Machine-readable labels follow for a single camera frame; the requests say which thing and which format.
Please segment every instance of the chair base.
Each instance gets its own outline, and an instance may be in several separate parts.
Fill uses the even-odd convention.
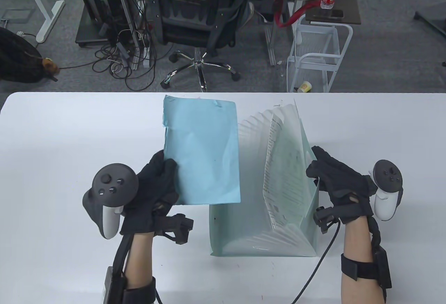
[[[176,68],[175,70],[173,70],[172,72],[170,72],[163,81],[161,81],[160,85],[163,89],[167,89],[170,87],[170,80],[172,79],[172,77],[174,75],[177,75],[178,73],[180,73],[183,70],[186,70],[190,67],[195,67],[195,69],[197,70],[198,73],[198,79],[199,79],[199,83],[200,83],[200,88],[202,92],[207,92],[207,86],[206,86],[206,80],[204,78],[204,73],[203,73],[203,67],[204,66],[214,66],[214,67],[219,67],[219,68],[223,68],[229,72],[231,72],[231,77],[233,81],[239,81],[240,80],[240,73],[236,72],[231,66],[229,66],[228,64],[224,64],[221,62],[205,62],[204,58],[206,57],[206,52],[201,55],[201,51],[199,48],[195,48],[195,55],[194,57],[189,56],[188,54],[182,52],[182,51],[175,51],[173,54],[171,54],[169,56],[169,60],[171,62],[177,62],[179,58],[185,58],[187,60],[189,60],[189,63]]]

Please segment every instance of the controller button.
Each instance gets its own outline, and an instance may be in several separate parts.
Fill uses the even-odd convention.
[[[110,183],[112,177],[109,174],[104,174],[101,176],[101,182],[104,184]]]

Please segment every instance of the white table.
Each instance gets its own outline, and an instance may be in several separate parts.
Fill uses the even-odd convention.
[[[394,219],[381,222],[389,304],[446,295],[445,94],[174,94],[236,102],[239,119],[296,100],[310,143],[366,173],[381,159],[403,172]],[[0,114],[0,303],[100,304],[119,237],[104,240],[81,199],[102,166],[139,170],[163,147],[156,93],[16,93]],[[326,194],[321,194],[327,203]],[[154,243],[164,303],[290,303],[318,258],[215,258],[207,207],[174,207],[195,220],[189,243]],[[321,253],[334,229],[320,235]],[[343,230],[300,303],[340,303]]]

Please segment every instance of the blue paper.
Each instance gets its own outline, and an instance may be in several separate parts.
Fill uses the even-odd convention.
[[[164,98],[164,157],[178,164],[177,204],[240,202],[236,104]]]

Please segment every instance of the chair wheel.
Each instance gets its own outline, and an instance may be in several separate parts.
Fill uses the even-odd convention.
[[[169,56],[169,60],[171,61],[171,62],[173,62],[173,63],[175,63],[175,62],[177,62],[178,61],[178,55],[177,54],[171,54],[170,56]]]
[[[170,83],[165,83],[164,81],[161,81],[160,86],[162,89],[168,89],[170,88]]]
[[[233,81],[239,81],[240,77],[241,77],[241,75],[240,75],[239,72],[237,72],[235,74],[231,74],[231,78],[232,78]]]

